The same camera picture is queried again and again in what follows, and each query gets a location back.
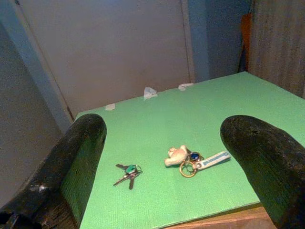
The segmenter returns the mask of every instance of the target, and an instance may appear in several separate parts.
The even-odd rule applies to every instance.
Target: white strap
[[[227,151],[222,151],[218,154],[215,154],[214,156],[211,156],[205,160],[202,161],[198,161],[195,163],[195,168],[197,168],[198,170],[202,170],[208,167],[211,167],[221,161],[224,161],[228,158],[230,158],[231,155],[229,154],[229,152]]]

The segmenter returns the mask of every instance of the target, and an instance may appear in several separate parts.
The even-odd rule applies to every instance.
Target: silver key
[[[142,171],[137,169],[137,165],[123,166],[123,165],[117,164],[116,166],[121,168],[121,169],[124,169],[125,170],[125,175],[121,179],[119,179],[113,186],[116,186],[119,183],[129,179],[130,180],[129,189],[131,190],[133,188],[134,179],[140,173],[142,173]]]

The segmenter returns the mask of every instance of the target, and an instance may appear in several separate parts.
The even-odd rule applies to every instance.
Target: wooden surface
[[[167,229],[276,229],[276,227],[264,207],[259,206],[183,223]]]

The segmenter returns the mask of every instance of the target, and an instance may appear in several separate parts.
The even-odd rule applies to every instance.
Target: beige curtain
[[[256,0],[249,72],[305,98],[305,0]]]

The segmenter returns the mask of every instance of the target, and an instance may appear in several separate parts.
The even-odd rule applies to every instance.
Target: white paper scrap
[[[189,87],[189,86],[192,86],[192,85],[194,85],[193,83],[183,83],[183,84],[181,84],[181,85],[179,85],[179,90],[180,91],[185,91],[185,88],[186,87]]]
[[[144,100],[158,96],[157,91],[151,87],[145,87],[144,89]]]
[[[112,111],[115,108],[115,104],[109,104],[105,107],[106,111]]]

